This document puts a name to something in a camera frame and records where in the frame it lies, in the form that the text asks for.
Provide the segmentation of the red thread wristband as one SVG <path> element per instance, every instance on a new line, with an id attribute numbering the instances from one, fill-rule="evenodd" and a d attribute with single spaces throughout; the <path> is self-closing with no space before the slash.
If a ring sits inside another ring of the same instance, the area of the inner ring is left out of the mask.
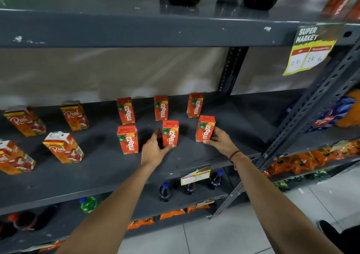
<path id="1" fill-rule="evenodd" d="M 229 161 L 231 162 L 232 165 L 235 165 L 237 160 L 243 156 L 245 155 L 240 150 L 237 150 L 230 155 Z"/>

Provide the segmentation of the person's right forearm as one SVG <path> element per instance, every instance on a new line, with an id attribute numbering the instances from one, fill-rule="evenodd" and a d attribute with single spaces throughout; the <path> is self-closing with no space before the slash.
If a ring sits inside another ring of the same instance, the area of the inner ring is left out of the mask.
<path id="1" fill-rule="evenodd" d="M 234 166 L 276 254 L 343 254 L 248 157 Z"/>

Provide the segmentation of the cluster of red juice boxes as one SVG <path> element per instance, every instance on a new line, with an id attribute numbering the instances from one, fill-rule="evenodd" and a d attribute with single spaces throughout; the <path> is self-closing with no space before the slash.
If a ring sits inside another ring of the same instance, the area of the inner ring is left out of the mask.
<path id="1" fill-rule="evenodd" d="M 155 120 L 169 120 L 169 97 L 167 95 L 154 97 Z M 189 95 L 187 115 L 189 118 L 199 117 L 203 102 L 202 93 L 191 93 Z M 117 136 L 123 154 L 135 154 L 139 152 L 138 132 L 135 126 L 135 114 L 132 98 L 118 98 L 116 100 L 122 125 L 118 127 Z"/>

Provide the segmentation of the orange snack packet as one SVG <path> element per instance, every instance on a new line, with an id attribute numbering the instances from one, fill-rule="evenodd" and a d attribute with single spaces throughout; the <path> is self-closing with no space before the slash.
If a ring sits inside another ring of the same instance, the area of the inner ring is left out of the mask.
<path id="1" fill-rule="evenodd" d="M 154 224 L 154 222 L 155 222 L 154 217 L 148 217 L 148 218 L 145 218 L 142 220 L 136 220 L 136 221 L 131 222 L 128 225 L 127 231 L 133 230 L 133 229 L 138 229 L 141 226 L 152 225 L 152 224 Z"/>
<path id="2" fill-rule="evenodd" d="M 60 248 L 63 243 L 64 241 L 53 242 L 47 247 L 40 248 L 37 254 L 49 254 L 50 252 L 54 252 Z"/>
<path id="3" fill-rule="evenodd" d="M 199 210 L 199 209 L 210 209 L 209 205 L 202 205 L 202 206 L 190 206 L 187 207 L 187 213 L 190 214 L 192 211 Z"/>
<path id="4" fill-rule="evenodd" d="M 167 213 L 163 213 L 160 214 L 160 220 L 165 220 L 174 216 L 179 216 L 179 215 L 184 215 L 186 214 L 184 209 L 179 209 L 179 210 L 175 210 L 175 211 L 171 211 L 171 212 L 167 212 Z"/>

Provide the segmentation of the grey slotted-post shelf rack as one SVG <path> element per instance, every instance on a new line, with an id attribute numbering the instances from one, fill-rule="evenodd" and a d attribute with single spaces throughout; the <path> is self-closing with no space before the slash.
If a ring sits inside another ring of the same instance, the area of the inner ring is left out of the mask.
<path id="1" fill-rule="evenodd" d="M 315 150 L 332 143 L 356 136 L 345 129 L 308 131 L 308 129 L 354 86 L 360 78 L 360 36 L 351 47 L 335 49 L 330 60 L 304 90 L 289 114 L 276 129 L 268 149 L 256 166 L 264 171 L 277 159 Z"/>

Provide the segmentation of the blue snack packet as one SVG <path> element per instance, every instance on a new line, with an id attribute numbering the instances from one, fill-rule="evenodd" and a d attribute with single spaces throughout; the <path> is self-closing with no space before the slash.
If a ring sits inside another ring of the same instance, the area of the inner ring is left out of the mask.
<path id="1" fill-rule="evenodd" d="M 355 104 L 356 100 L 351 97 L 342 96 L 327 111 L 325 111 L 305 133 L 327 130 L 342 119 Z"/>

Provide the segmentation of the large plain orange packet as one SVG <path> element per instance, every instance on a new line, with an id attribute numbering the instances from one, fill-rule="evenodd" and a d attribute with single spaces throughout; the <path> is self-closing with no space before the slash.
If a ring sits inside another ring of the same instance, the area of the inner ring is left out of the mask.
<path id="1" fill-rule="evenodd" d="M 360 126 L 360 89 L 355 89 L 346 94 L 347 97 L 355 100 L 348 113 L 335 125 L 337 127 Z"/>

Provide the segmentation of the person's left hand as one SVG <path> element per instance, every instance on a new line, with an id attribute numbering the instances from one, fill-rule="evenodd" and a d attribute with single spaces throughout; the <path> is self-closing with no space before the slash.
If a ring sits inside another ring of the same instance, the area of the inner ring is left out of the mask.
<path id="1" fill-rule="evenodd" d="M 156 168 L 162 162 L 165 155 L 161 155 L 161 148 L 158 145 L 160 129 L 153 132 L 151 137 L 142 147 L 141 165 Z"/>

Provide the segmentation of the small red drink carton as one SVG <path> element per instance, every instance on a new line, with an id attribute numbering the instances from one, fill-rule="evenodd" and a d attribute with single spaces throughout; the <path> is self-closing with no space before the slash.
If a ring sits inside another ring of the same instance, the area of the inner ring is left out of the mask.
<path id="1" fill-rule="evenodd" d="M 200 115 L 198 126 L 196 129 L 196 142 L 203 142 L 205 140 L 210 140 L 216 120 L 214 116 L 210 115 Z"/>
<path id="2" fill-rule="evenodd" d="M 177 146 L 179 137 L 179 121 L 163 120 L 162 123 L 162 141 L 163 147 Z"/>

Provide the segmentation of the grey metal shelf rack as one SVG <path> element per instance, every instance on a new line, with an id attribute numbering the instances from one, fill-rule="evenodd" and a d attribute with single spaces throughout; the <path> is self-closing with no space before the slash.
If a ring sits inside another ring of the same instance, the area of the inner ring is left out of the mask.
<path id="1" fill-rule="evenodd" d="M 0 173 L 0 218 L 13 212 L 57 213 L 41 230 L 18 231 L 0 241 L 0 253 L 65 239 L 86 217 L 78 199 L 103 201 L 139 165 L 140 155 L 122 154 L 116 138 L 117 97 L 133 98 L 140 145 L 160 122 L 154 96 L 169 95 L 169 117 L 178 119 L 178 147 L 150 176 L 133 219 L 154 216 L 155 224 L 130 230 L 126 238 L 219 215 L 227 200 L 243 200 L 228 160 L 195 143 L 197 119 L 187 118 L 188 94 L 204 92 L 204 115 L 214 115 L 243 152 L 261 158 L 292 107 L 329 62 L 282 76 L 299 26 L 340 23 L 344 15 L 321 15 L 328 0 L 278 0 L 269 11 L 243 0 L 201 0 L 193 7 L 168 0 L 0 0 L 0 138 L 13 140 L 37 161 L 24 175 Z M 346 22 L 335 49 L 351 47 L 360 23 Z M 79 100 L 89 129 L 73 132 L 61 112 Z M 11 106 L 30 106 L 46 126 L 26 137 L 3 115 Z M 43 144 L 51 132 L 70 133 L 84 152 L 78 164 L 61 163 Z M 209 179 L 192 195 L 180 179 L 211 166 L 223 169 L 215 190 Z M 171 197 L 159 189 L 169 182 Z M 210 209 L 187 207 L 215 199 Z M 160 214 L 186 214 L 160 220 Z"/>

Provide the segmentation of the row of green snack bags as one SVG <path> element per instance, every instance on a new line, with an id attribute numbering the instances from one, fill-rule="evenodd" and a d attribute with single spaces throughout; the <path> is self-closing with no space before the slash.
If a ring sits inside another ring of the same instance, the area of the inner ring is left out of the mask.
<path id="1" fill-rule="evenodd" d="M 328 173 L 327 171 L 319 170 L 306 175 L 298 175 L 292 178 L 281 180 L 273 183 L 273 185 L 284 193 L 296 188 L 301 188 L 304 186 L 309 186 L 312 184 L 316 184 L 318 182 L 325 181 L 327 179 L 330 179 L 331 177 L 332 177 L 331 174 Z"/>

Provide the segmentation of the row of orange snack bags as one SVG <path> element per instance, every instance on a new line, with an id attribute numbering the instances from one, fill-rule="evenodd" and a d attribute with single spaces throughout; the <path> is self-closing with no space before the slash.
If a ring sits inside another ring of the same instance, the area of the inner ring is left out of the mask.
<path id="1" fill-rule="evenodd" d="M 278 158 L 263 174 L 266 178 L 287 172 L 298 175 L 303 171 L 323 167 L 331 161 L 357 155 L 360 155 L 360 139 L 339 141 L 333 146 Z"/>

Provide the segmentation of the person's left forearm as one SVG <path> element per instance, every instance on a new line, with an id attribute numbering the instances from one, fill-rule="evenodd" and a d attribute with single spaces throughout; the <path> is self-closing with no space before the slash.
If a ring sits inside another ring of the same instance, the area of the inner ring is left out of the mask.
<path id="1" fill-rule="evenodd" d="M 138 169 L 74 229 L 55 254 L 117 254 L 145 183 L 160 162 L 141 162 Z"/>

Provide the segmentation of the dark soda bottle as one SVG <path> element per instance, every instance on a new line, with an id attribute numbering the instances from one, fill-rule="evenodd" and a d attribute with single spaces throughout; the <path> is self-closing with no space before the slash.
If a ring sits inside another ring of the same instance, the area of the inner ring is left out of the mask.
<path id="1" fill-rule="evenodd" d="M 12 237 L 17 231 L 12 222 L 0 221 L 0 241 Z"/>

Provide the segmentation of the person's right hand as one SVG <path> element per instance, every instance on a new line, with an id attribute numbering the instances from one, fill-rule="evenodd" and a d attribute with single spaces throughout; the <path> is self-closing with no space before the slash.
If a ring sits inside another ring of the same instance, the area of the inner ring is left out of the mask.
<path id="1" fill-rule="evenodd" d="M 216 149 L 227 158 L 229 158 L 233 152 L 239 150 L 229 135 L 217 126 L 214 127 L 211 139 L 218 139 L 218 141 L 222 142 L 222 146 Z"/>

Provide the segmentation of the green bottle with blue cap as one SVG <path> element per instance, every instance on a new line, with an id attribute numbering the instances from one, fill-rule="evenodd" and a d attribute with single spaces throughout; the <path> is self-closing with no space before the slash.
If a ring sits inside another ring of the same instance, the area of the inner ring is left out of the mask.
<path id="1" fill-rule="evenodd" d="M 92 196 L 80 198 L 79 203 L 82 212 L 85 214 L 92 213 L 98 206 L 96 198 Z"/>

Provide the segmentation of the large orange juice carton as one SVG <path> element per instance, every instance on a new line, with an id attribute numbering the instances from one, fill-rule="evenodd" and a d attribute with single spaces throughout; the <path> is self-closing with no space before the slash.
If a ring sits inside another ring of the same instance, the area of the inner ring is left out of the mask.
<path id="1" fill-rule="evenodd" d="M 78 164 L 84 157 L 84 152 L 70 133 L 51 132 L 43 144 L 64 164 Z"/>
<path id="2" fill-rule="evenodd" d="M 26 137 L 41 136 L 46 133 L 47 127 L 30 106 L 11 106 L 3 115 Z"/>
<path id="3" fill-rule="evenodd" d="M 79 100 L 61 103 L 61 112 L 73 132 L 89 129 L 89 121 Z"/>
<path id="4" fill-rule="evenodd" d="M 33 171 L 36 161 L 12 141 L 0 140 L 0 171 L 18 175 Z"/>

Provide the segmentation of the person's black shoe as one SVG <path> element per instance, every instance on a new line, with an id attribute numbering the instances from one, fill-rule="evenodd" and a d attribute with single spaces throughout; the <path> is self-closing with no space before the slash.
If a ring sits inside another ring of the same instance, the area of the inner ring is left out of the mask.
<path id="1" fill-rule="evenodd" d="M 318 221 L 317 226 L 344 254 L 360 254 L 360 225 L 345 229 L 341 233 L 325 220 Z"/>

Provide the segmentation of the small yellow price tag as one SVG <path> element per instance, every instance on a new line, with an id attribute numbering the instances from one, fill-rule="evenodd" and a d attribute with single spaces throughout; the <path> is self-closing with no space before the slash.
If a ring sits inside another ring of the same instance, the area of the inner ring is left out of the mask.
<path id="1" fill-rule="evenodd" d="M 211 173 L 211 166 L 206 166 L 202 169 L 191 172 L 180 179 L 180 185 L 185 186 L 201 180 L 209 179 Z"/>

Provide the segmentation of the dark bottle with red cap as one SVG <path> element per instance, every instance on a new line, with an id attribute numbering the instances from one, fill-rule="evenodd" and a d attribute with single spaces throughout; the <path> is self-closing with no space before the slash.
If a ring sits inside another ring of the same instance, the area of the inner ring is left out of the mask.
<path id="1" fill-rule="evenodd" d="M 7 216 L 7 220 L 19 231 L 33 232 L 36 229 L 38 217 L 31 211 L 25 211 L 22 213 L 12 213 Z"/>

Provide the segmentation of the green and yellow price sign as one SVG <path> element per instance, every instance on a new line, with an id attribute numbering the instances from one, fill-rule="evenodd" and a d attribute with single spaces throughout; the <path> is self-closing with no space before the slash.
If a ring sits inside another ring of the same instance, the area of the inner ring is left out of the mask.
<path id="1" fill-rule="evenodd" d="M 310 70 L 329 55 L 342 35 L 344 23 L 300 26 L 283 76 Z"/>

